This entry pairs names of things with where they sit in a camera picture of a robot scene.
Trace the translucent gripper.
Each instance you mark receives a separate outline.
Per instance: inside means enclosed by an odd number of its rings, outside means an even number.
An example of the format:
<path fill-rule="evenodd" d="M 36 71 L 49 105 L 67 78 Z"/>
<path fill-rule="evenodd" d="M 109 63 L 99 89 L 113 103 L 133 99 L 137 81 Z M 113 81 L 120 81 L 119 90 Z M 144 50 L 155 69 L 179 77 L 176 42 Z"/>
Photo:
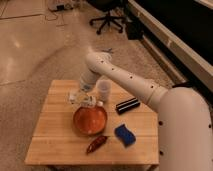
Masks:
<path fill-rule="evenodd" d="M 68 101 L 71 104 L 77 104 L 81 107 L 94 107 L 96 105 L 96 98 L 82 90 L 70 91 Z"/>

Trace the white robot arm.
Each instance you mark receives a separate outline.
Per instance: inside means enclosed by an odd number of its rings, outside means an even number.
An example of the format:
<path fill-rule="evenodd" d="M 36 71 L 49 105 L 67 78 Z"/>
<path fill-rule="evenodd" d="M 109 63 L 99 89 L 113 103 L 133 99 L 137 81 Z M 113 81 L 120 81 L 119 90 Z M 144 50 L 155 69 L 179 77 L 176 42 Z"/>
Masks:
<path fill-rule="evenodd" d="M 194 89 L 167 89 L 113 65 L 111 55 L 90 52 L 72 103 L 89 104 L 88 93 L 106 76 L 158 114 L 159 171 L 213 171 L 213 121 L 209 105 Z"/>

